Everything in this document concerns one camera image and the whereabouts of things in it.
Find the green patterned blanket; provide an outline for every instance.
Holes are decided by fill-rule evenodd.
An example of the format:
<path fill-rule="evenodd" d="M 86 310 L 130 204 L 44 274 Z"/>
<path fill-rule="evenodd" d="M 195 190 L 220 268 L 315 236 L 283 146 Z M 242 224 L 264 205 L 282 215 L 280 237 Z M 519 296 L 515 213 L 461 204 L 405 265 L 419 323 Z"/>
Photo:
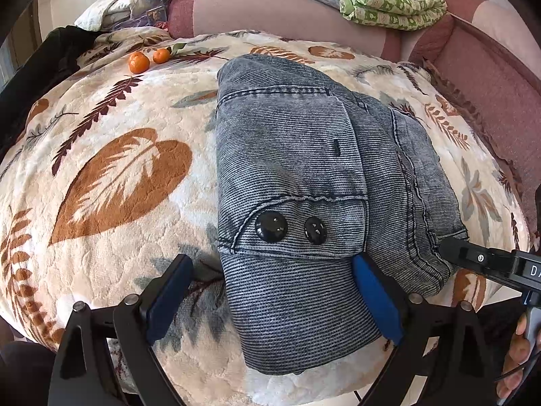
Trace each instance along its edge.
<path fill-rule="evenodd" d="M 401 30 L 432 26 L 446 11 L 445 0 L 340 0 L 348 20 Z"/>

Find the gray striped fabric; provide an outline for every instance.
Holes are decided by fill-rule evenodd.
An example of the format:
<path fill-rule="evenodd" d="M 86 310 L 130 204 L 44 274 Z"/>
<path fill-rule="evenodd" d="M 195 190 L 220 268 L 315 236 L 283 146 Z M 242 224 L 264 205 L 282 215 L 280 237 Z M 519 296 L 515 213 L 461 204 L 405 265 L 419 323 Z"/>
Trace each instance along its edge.
<path fill-rule="evenodd" d="M 265 55 L 231 60 L 218 83 L 218 242 L 249 367 L 298 373 L 378 338 L 352 276 L 357 253 L 407 291 L 442 288 L 455 268 L 438 242 L 467 232 L 415 119 Z M 265 210 L 288 222 L 275 244 L 255 233 Z M 305 237 L 309 217 L 327 227 L 320 246 Z"/>

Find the table covered with blanket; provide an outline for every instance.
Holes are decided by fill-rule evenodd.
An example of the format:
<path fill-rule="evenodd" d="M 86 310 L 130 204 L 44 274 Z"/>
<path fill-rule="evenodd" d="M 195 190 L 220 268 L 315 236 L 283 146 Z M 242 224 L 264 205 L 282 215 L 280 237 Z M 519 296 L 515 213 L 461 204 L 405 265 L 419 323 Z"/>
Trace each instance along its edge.
<path fill-rule="evenodd" d="M 143 74 L 126 55 L 185 43 Z M 424 127 L 459 203 L 470 241 L 527 249 L 520 206 L 496 161 L 428 75 L 329 43 L 239 31 L 172 40 L 153 27 L 98 37 L 81 70 L 33 106 L 0 165 L 0 316 L 58 347 L 75 301 L 92 308 L 140 293 L 179 252 L 195 280 L 156 355 L 187 404 L 301 404 L 374 381 L 385 338 L 301 374 L 263 375 L 243 359 L 217 253 L 215 109 L 218 70 L 266 54 L 312 66 Z M 498 286 L 459 271 L 431 301 L 471 301 Z M 131 388 L 118 344 L 115 370 Z"/>

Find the orange fruit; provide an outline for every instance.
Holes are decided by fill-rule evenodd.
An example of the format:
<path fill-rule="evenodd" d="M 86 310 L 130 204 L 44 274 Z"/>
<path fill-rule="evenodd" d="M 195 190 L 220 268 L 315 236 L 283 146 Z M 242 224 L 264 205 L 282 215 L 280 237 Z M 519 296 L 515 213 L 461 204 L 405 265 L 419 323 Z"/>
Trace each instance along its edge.
<path fill-rule="evenodd" d="M 171 57 L 171 52 L 169 50 L 167 50 L 166 48 L 159 48 L 152 55 L 152 60 L 156 64 L 163 64 L 169 61 L 170 57 Z"/>
<path fill-rule="evenodd" d="M 150 59 L 144 53 L 135 52 L 128 58 L 128 66 L 133 74 L 143 73 L 150 67 Z"/>

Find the silver bolt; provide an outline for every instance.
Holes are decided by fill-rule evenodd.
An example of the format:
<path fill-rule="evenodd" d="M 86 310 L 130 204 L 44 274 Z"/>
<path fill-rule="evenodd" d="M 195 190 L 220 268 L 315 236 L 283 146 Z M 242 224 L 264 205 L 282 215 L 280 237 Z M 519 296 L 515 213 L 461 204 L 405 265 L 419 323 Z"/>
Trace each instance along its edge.
<path fill-rule="evenodd" d="M 423 297 L 418 293 L 411 293 L 408 296 L 408 299 L 409 299 L 409 302 L 411 302 L 411 303 L 422 303 L 423 302 Z"/>
<path fill-rule="evenodd" d="M 461 302 L 461 309 L 463 309 L 464 311 L 472 311 L 473 306 L 467 300 L 464 300 Z"/>
<path fill-rule="evenodd" d="M 79 300 L 73 304 L 73 311 L 80 313 L 86 308 L 86 306 L 87 305 L 82 300 Z"/>
<path fill-rule="evenodd" d="M 139 295 L 138 294 L 128 294 L 125 298 L 124 298 L 124 303 L 126 305 L 135 305 L 137 303 L 137 301 L 139 301 Z"/>

